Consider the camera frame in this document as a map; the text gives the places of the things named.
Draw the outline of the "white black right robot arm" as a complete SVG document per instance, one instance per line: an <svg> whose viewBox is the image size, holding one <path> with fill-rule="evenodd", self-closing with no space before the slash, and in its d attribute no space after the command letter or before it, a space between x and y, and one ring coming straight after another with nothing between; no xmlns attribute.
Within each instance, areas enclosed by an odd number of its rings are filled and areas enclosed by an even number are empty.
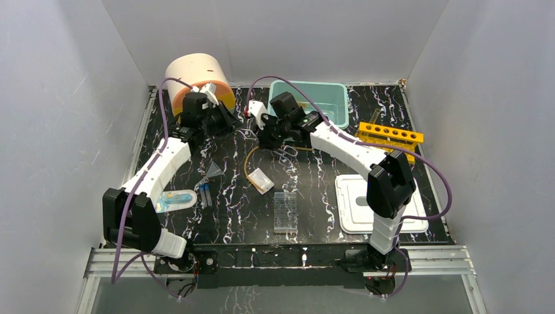
<svg viewBox="0 0 555 314"><path fill-rule="evenodd" d="M395 261L397 232L406 206L417 190L406 154L374 148L337 128L319 109L306 113L293 94L283 92L266 105L249 100L246 113L255 119L263 148L279 149L294 139L314 150L326 152L356 171L367 182L366 201L374 213L369 245L369 264L384 271Z"/></svg>

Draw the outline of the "small clear plastic bag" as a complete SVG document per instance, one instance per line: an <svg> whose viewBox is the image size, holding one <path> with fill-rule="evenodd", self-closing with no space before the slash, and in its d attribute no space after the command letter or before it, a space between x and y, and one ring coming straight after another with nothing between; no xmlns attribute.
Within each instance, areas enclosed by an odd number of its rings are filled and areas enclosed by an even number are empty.
<svg viewBox="0 0 555 314"><path fill-rule="evenodd" d="M274 182L260 168L256 168L254 171L250 172L247 178L262 195L269 192L274 187Z"/></svg>

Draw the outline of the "yellow test tube rack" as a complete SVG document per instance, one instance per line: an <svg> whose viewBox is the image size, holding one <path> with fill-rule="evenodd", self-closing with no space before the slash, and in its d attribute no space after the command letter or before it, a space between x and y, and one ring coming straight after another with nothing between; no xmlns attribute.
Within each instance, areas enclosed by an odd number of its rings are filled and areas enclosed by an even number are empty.
<svg viewBox="0 0 555 314"><path fill-rule="evenodd" d="M381 126L368 122L360 122L356 137L366 143L394 146L411 152L424 142L424 134L402 130L389 126Z"/></svg>

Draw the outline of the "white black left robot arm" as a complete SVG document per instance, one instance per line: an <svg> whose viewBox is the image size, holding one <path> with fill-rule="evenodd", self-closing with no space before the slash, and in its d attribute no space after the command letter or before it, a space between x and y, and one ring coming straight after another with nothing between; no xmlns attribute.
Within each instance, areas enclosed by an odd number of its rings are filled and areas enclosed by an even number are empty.
<svg viewBox="0 0 555 314"><path fill-rule="evenodd" d="M109 188L102 197L103 235L106 241L123 247L170 257L180 272L195 265L188 241L163 229L156 203L177 170L188 162L206 139L227 135L240 121L213 92L189 92L182 101L178 121L168 128L143 167L120 188Z"/></svg>

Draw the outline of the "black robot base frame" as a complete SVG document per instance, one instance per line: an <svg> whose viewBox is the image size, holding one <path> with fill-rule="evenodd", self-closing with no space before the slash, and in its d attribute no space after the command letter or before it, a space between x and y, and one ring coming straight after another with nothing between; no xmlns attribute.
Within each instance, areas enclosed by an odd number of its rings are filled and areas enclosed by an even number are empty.
<svg viewBox="0 0 555 314"><path fill-rule="evenodd" d="M197 276L200 289L375 285L386 293L412 265L406 249L380 256L366 243L203 244L179 260L157 258L154 271L172 279Z"/></svg>

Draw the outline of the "glass test tube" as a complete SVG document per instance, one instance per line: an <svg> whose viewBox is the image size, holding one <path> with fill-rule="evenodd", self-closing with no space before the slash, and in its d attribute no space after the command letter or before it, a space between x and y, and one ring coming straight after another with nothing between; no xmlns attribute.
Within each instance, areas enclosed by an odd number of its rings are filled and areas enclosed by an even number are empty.
<svg viewBox="0 0 555 314"><path fill-rule="evenodd" d="M380 108L374 109L368 123L369 124L375 124L377 122L377 120L379 119L380 115L381 115L381 109Z"/></svg>

